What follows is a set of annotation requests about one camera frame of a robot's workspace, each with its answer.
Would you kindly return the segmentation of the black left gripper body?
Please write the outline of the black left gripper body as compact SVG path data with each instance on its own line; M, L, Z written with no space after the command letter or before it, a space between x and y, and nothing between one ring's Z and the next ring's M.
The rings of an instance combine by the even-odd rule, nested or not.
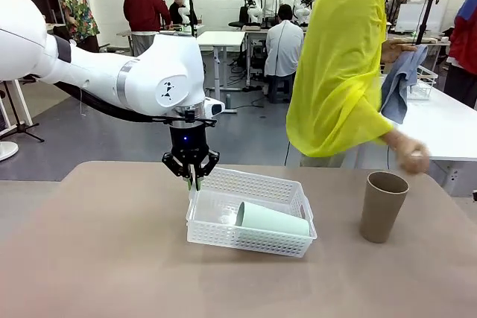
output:
M178 128L170 127L171 153L184 165L199 165L207 157L206 126Z

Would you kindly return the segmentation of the white perforated plastic basket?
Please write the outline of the white perforated plastic basket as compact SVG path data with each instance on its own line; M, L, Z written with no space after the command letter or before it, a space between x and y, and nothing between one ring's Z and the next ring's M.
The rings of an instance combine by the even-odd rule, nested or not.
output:
M309 236L288 235L236 226L242 202L301 217ZM299 182L216 168L192 188L186 215L187 240L196 244L266 252L301 258L317 238L314 215Z

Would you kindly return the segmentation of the mint green cup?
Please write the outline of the mint green cup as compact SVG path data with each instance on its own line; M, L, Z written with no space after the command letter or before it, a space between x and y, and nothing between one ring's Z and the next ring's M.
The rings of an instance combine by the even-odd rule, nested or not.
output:
M288 235L309 236L309 223L305 219L249 202L240 204L236 215L236 226Z

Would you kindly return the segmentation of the brown paper cup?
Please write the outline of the brown paper cup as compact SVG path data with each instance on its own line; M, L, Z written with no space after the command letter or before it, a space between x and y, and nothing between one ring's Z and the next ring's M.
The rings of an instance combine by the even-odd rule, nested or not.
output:
M404 203L409 184L402 177L375 171L367 177L359 231L375 244L385 243Z

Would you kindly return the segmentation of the blue grey cloth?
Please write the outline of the blue grey cloth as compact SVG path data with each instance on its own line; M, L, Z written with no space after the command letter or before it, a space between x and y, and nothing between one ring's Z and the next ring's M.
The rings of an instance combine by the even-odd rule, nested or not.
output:
M426 45L418 45L416 51L404 51L388 72L382 84L380 112L387 119L402 124L408 105L408 87L417 84L417 69L427 56Z

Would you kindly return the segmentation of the person right forearm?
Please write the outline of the person right forearm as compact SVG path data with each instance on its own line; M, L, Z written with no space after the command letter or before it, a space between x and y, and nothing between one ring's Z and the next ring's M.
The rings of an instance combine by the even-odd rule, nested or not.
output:
M391 131L380 136L379 139L383 141L390 149L397 151L399 146L405 142L405 135L396 129L392 129Z

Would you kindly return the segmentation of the person right hand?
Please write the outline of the person right hand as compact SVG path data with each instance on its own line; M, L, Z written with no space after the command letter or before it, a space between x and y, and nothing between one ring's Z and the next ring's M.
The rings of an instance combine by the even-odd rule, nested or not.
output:
M422 174L429 169L429 151L422 142L404 139L396 148L399 167L408 174Z

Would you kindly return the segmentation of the person left hand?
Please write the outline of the person left hand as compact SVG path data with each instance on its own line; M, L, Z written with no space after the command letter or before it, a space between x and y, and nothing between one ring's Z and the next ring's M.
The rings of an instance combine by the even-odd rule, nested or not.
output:
M394 63L401 53L415 52L416 50L417 47L413 45L386 41L382 44L381 62L384 64Z

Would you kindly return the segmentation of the grey stool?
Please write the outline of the grey stool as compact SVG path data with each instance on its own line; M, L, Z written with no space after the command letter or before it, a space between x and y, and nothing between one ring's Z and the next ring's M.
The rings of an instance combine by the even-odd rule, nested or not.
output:
M291 100L294 75L285 77L267 76L268 94L267 98L272 104L289 103Z

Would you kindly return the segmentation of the white standing desk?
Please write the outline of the white standing desk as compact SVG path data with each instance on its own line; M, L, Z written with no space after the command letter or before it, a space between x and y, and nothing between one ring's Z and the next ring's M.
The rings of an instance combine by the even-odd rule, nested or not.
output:
M236 109L226 109L221 102L221 90L234 91L232 88L227 88L227 49L232 47L240 47L244 42L244 32L241 31L205 31L198 38L198 45L202 48L213 48L214 75L215 82L212 88L214 98L206 98L204 103L205 114L208 119L215 117L212 114L214 108L219 108L219 114L236 114Z

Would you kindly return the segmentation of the black office chair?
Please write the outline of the black office chair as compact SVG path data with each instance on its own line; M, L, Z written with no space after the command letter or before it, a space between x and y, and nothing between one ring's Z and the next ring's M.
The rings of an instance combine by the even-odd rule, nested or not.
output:
M240 7L239 17L237 21L230 22L228 24L231 28L242 29L249 21L249 16L247 13L247 8L245 6Z

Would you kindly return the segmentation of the seated person in white coat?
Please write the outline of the seated person in white coat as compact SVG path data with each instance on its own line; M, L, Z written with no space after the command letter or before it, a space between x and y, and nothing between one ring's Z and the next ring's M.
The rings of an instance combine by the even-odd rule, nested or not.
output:
M275 77L294 75L297 70L304 43L304 33L300 26L292 22L292 9L282 4L278 10L279 23L268 30L266 37L267 59L265 79L268 84Z

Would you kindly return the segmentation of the seated person in black top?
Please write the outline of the seated person in black top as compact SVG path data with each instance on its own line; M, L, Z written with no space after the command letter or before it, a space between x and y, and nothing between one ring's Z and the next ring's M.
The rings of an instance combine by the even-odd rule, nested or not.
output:
M189 0L174 0L169 7L169 13L173 25L198 24L196 15L190 12Z

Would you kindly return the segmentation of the person in red sweater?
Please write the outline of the person in red sweater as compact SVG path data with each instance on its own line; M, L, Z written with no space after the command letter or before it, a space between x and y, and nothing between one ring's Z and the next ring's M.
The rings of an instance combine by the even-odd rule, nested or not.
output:
M168 29L172 26L164 0L124 0L123 13L130 26L134 57L152 46L163 27Z

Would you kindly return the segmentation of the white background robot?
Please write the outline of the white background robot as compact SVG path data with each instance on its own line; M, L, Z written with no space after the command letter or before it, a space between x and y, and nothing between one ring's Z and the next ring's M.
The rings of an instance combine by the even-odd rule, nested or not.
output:
M244 0L244 6L247 9L247 22L260 25L263 18L262 0Z
M293 16L297 24L301 27L306 27L309 23L312 12L313 3L315 0L293 0Z

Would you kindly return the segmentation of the person in yellow poncho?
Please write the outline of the person in yellow poncho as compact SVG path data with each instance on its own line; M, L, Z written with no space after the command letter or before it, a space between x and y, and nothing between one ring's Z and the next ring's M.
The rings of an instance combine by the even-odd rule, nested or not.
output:
M380 112L386 25L385 0L315 0L286 116L303 167L338 168L395 129Z

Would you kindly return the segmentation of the black tripod stand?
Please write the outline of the black tripod stand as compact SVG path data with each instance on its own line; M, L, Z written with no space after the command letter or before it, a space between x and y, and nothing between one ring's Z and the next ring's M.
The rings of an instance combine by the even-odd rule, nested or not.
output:
M13 101L12 95L10 93L10 89L6 82L3 82L4 84L4 89L6 91L6 96L8 98L8 101L10 103L10 108L13 111L14 118L16 120L15 126L13 129L8 130L5 134L0 135L0 139L6 139L8 137L14 136L14 135L19 135L19 134L25 134L27 136L30 136L33 139L36 139L40 143L44 143L45 140L40 138L39 136L34 135L33 133L30 133L29 130L34 127L38 127L40 124L39 123L34 123L32 125L27 125L24 121L21 121L19 118L19 114L16 110L15 103Z

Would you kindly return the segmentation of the person in floral shirt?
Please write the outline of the person in floral shirt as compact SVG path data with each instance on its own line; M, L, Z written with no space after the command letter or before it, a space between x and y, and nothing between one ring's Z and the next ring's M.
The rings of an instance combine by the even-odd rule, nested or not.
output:
M70 39L74 40L79 48L98 53L97 35L100 34L100 31L88 1L60 0L60 5L65 16Z

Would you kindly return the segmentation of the white round fan base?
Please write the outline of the white round fan base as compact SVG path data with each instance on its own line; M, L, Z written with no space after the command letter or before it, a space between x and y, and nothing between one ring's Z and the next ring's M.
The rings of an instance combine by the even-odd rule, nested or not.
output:
M0 141L0 162L11 158L18 153L19 146L11 141Z

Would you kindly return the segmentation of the large white table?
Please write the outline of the large white table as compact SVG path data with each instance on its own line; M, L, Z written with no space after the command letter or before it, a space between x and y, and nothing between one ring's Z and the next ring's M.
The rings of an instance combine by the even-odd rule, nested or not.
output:
M477 162L477 111L437 89L409 100L403 123L392 125L424 143L431 160Z

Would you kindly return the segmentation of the person in red blue jacket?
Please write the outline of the person in red blue jacket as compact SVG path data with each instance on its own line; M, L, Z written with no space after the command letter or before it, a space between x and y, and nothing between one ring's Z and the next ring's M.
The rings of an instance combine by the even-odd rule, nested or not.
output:
M465 0L450 37L444 93L474 108L477 104L477 0Z

